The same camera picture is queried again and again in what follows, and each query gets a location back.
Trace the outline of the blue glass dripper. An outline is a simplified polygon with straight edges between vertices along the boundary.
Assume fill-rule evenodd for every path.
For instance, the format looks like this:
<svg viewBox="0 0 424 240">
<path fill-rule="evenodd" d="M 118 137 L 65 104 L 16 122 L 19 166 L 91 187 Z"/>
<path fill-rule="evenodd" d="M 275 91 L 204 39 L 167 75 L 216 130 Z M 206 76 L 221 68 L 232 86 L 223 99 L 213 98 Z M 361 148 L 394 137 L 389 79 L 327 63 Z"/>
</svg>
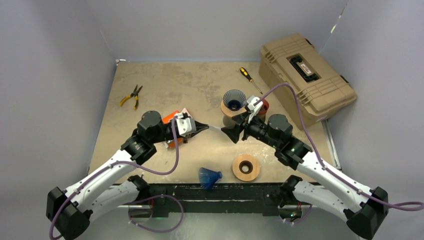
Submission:
<svg viewBox="0 0 424 240">
<path fill-rule="evenodd" d="M 223 104 L 230 111 L 238 111 L 245 107 L 246 95 L 238 89 L 231 89 L 223 95 Z"/>
<path fill-rule="evenodd" d="M 201 167 L 198 171 L 199 183 L 205 190 L 212 188 L 222 177 L 223 175 L 220 171 L 213 171 L 204 167 Z"/>
</svg>

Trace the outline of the orange coffee filter box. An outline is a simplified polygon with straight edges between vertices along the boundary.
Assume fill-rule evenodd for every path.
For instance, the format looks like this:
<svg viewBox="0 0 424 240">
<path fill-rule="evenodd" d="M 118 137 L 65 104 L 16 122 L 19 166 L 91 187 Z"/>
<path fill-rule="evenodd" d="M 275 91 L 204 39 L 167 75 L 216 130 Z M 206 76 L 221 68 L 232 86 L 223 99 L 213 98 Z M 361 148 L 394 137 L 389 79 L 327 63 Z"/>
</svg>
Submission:
<svg viewBox="0 0 424 240">
<path fill-rule="evenodd" d="M 173 117 L 176 115 L 176 114 L 179 114 L 179 113 L 185 113 L 185 114 L 187 114 L 189 117 L 191 117 L 192 115 L 190 114 L 190 112 L 186 109 L 186 108 L 183 108 L 181 111 L 178 111 L 178 110 L 176 110 L 176 111 L 174 111 L 174 112 L 172 112 L 171 114 L 169 114 L 168 116 L 166 116 L 166 117 L 164 117 L 163 119 L 162 119 L 162 121 L 164 122 L 164 123 L 170 123 L 171 121 L 172 121 L 172 119 L 173 119 Z M 165 143 L 164 143 L 164 146 L 165 146 L 165 148 L 175 148 L 175 143 L 174 143 L 174 140 L 173 139 L 171 139 L 171 140 L 167 140 Z"/>
</svg>

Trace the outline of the red black coffee carafe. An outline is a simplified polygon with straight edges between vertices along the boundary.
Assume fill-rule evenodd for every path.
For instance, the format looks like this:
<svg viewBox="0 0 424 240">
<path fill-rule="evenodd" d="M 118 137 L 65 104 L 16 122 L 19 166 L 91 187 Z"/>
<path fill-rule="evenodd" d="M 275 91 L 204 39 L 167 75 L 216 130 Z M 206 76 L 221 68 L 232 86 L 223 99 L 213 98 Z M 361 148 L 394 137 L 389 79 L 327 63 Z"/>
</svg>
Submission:
<svg viewBox="0 0 424 240">
<path fill-rule="evenodd" d="M 266 115 L 269 109 L 269 103 L 266 99 L 263 99 L 261 102 L 262 102 L 262 106 L 258 112 L 258 115 Z"/>
</svg>

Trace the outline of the grey glass carafe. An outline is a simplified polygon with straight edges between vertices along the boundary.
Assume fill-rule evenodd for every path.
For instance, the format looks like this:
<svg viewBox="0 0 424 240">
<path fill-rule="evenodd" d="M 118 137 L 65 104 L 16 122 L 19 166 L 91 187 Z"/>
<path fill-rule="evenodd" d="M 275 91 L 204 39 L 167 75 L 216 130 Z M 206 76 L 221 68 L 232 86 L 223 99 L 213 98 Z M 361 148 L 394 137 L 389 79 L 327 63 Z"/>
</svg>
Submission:
<svg viewBox="0 0 424 240">
<path fill-rule="evenodd" d="M 226 115 L 223 116 L 222 122 L 225 127 L 233 127 L 236 123 L 231 117 Z"/>
</svg>

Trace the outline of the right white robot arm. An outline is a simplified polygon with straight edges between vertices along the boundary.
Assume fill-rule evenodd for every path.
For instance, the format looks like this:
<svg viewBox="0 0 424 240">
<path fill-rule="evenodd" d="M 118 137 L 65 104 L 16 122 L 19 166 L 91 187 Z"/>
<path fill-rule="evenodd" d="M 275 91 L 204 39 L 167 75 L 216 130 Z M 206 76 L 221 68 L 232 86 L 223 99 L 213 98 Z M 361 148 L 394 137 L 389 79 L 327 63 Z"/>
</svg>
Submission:
<svg viewBox="0 0 424 240">
<path fill-rule="evenodd" d="M 281 206 L 305 202 L 339 217 L 363 239 L 375 236 L 389 212 L 383 205 L 388 202 L 384 189 L 371 189 L 325 163 L 309 145 L 293 136 L 293 126 L 285 115 L 273 114 L 267 122 L 256 116 L 248 122 L 248 118 L 248 113 L 234 116 L 234 125 L 222 127 L 221 131 L 233 143 L 252 137 L 274 148 L 280 163 L 321 185 L 316 187 L 291 175 L 280 187 Z"/>
</svg>

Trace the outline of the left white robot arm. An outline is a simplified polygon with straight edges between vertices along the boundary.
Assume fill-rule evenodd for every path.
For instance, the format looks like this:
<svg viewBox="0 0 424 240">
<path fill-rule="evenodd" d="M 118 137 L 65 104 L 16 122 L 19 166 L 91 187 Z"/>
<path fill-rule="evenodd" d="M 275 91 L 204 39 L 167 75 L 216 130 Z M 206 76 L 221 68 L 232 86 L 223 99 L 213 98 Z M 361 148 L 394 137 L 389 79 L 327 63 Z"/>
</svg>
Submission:
<svg viewBox="0 0 424 240">
<path fill-rule="evenodd" d="M 130 202 L 138 205 L 149 199 L 148 184 L 141 178 L 128 180 L 117 188 L 110 187 L 120 178 L 143 164 L 156 152 L 156 143 L 187 140 L 209 129 L 209 125 L 194 120 L 184 112 L 176 113 L 165 123 L 154 110 L 145 112 L 131 136 L 103 165 L 82 180 L 61 189 L 55 187 L 47 194 L 46 217 L 50 220 L 49 238 L 74 240 L 91 221 Z"/>
</svg>

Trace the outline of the yellow black screwdriver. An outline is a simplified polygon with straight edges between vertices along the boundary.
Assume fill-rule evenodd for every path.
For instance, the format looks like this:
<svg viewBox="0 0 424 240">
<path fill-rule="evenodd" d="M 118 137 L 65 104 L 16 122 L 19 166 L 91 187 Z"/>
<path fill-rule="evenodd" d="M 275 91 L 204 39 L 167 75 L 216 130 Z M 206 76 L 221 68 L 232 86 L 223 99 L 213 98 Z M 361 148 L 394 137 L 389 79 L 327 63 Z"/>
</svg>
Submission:
<svg viewBox="0 0 424 240">
<path fill-rule="evenodd" d="M 248 73 L 248 71 L 244 68 L 244 67 L 240 67 L 239 68 L 240 73 L 250 82 L 254 85 L 254 87 L 259 91 L 259 93 L 262 95 L 263 92 L 261 91 L 261 89 L 258 87 L 258 85 L 254 82 L 254 79 L 250 76 L 250 74 Z"/>
</svg>

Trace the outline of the tan plastic tool case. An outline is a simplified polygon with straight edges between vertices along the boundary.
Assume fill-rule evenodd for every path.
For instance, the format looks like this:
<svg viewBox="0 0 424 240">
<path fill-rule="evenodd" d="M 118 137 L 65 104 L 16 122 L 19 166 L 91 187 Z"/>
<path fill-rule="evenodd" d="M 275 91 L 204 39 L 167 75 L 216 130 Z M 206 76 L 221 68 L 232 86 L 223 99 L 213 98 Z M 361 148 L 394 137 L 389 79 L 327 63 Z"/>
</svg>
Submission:
<svg viewBox="0 0 424 240">
<path fill-rule="evenodd" d="M 357 99 L 350 83 L 299 33 L 262 45 L 258 73 L 270 88 L 290 85 L 273 93 L 300 130 L 334 116 Z"/>
</svg>

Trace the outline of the yellow handled pliers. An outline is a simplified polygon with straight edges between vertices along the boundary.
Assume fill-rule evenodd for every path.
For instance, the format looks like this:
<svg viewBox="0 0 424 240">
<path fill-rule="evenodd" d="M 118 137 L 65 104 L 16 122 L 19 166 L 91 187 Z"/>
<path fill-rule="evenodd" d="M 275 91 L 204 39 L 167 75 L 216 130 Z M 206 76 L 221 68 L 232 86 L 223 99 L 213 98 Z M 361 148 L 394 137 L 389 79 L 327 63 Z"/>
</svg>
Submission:
<svg viewBox="0 0 424 240">
<path fill-rule="evenodd" d="M 131 94 L 125 96 L 120 102 L 119 102 L 119 106 L 122 107 L 124 105 L 124 103 L 131 99 L 134 98 L 135 99 L 135 105 L 133 107 L 134 110 L 137 110 L 139 107 L 139 92 L 141 91 L 141 89 L 143 88 L 143 86 L 138 86 L 136 85 L 134 90 L 132 91 Z"/>
</svg>

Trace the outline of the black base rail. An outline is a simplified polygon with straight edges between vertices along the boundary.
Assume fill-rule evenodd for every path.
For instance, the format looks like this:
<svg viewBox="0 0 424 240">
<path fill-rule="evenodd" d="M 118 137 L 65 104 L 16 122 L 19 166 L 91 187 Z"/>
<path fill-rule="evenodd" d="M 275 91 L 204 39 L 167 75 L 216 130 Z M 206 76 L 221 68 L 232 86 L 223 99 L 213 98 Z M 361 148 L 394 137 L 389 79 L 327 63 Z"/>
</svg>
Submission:
<svg viewBox="0 0 424 240">
<path fill-rule="evenodd" d="M 283 199 L 281 183 L 217 183 L 205 190 L 198 183 L 151 183 L 136 192 L 135 201 L 147 204 L 154 218 L 170 213 L 261 214 L 294 220 L 307 212 L 308 203 Z"/>
</svg>

